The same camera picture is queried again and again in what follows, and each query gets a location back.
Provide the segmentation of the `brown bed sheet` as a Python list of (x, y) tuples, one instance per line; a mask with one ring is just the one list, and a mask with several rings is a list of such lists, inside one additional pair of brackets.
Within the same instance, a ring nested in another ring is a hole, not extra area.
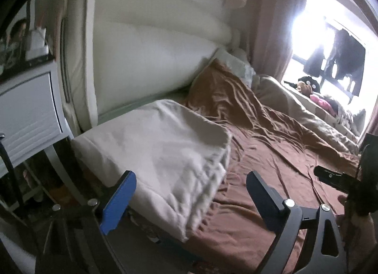
[(160, 248), (193, 260), (194, 273), (252, 273), (274, 240), (245, 186), (257, 171), (264, 181), (299, 205), (328, 204), (343, 214), (339, 193), (314, 175), (316, 166), (355, 174), (358, 158), (337, 151), (298, 121), (261, 104), (255, 94), (219, 61), (193, 82), (185, 106), (232, 134), (229, 167), (206, 216), (185, 243), (175, 243), (150, 223)]

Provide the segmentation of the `light blue pillow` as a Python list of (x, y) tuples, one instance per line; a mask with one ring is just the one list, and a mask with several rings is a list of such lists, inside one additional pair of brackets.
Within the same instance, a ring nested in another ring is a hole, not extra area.
[(224, 48), (218, 48), (216, 50), (213, 57), (210, 59), (209, 64), (214, 60), (218, 60), (221, 64), (228, 67), (235, 76), (243, 81), (246, 86), (251, 88), (256, 73), (247, 61), (237, 58)]

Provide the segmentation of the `black plush toy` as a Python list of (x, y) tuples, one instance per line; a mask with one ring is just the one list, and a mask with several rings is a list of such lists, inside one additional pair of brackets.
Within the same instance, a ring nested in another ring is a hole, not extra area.
[(320, 85), (311, 76), (304, 76), (298, 79), (297, 90), (309, 97), (313, 93), (320, 93)]

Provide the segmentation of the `white left nightstand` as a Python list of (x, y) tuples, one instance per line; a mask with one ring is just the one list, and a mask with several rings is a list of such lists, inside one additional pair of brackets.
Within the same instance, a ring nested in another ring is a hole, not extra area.
[(73, 137), (63, 114), (54, 61), (1, 82), (1, 140), (13, 166)]

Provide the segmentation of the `pink left curtain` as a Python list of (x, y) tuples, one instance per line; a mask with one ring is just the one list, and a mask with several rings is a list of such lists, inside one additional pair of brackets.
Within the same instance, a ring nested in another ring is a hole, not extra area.
[(292, 27), (307, 0), (246, 0), (232, 13), (231, 21), (241, 31), (241, 48), (258, 74), (278, 81), (292, 58)]

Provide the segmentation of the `pink cushion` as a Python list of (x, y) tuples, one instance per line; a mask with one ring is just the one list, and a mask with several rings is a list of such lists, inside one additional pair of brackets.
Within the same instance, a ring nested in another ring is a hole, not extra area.
[(322, 109), (324, 109), (326, 112), (328, 112), (333, 117), (336, 116), (335, 110), (332, 108), (332, 106), (328, 103), (328, 101), (320, 98), (318, 95), (315, 95), (314, 93), (309, 96), (309, 98), (318, 106), (320, 106)]

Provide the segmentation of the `dark hanging clothes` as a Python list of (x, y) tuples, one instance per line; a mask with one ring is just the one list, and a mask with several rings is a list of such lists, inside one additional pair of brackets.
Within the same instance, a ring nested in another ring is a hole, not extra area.
[(319, 47), (304, 63), (304, 72), (328, 82), (349, 78), (345, 91), (359, 96), (363, 82), (366, 49), (345, 29), (335, 32), (331, 52), (326, 58), (324, 49)]

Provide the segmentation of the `beige duvet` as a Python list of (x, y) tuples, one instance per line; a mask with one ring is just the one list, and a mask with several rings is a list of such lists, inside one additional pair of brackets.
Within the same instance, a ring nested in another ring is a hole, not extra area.
[(254, 76), (252, 91), (261, 104), (294, 118), (337, 151), (358, 153), (358, 146), (354, 141), (308, 111), (287, 88), (274, 78), (268, 75)]

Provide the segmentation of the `white padded headboard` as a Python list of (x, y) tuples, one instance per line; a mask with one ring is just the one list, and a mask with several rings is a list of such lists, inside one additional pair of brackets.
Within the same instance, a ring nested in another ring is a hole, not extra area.
[(65, 78), (80, 130), (189, 85), (240, 32), (192, 0), (67, 0)]

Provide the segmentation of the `clothes pile on windowsill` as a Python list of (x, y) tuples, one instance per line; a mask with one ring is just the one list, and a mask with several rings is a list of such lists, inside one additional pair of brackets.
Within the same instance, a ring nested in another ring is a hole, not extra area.
[(365, 126), (366, 110), (362, 109), (357, 114), (345, 109), (338, 101), (326, 97), (326, 101), (335, 111), (338, 123), (350, 130), (355, 136), (361, 136)]

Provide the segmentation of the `beige zip jacket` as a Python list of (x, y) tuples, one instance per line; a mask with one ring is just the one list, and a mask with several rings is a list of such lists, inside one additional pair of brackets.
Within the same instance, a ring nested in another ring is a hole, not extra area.
[(157, 100), (72, 140), (106, 187), (137, 177), (130, 206), (181, 242), (197, 230), (229, 165), (231, 133), (173, 100)]

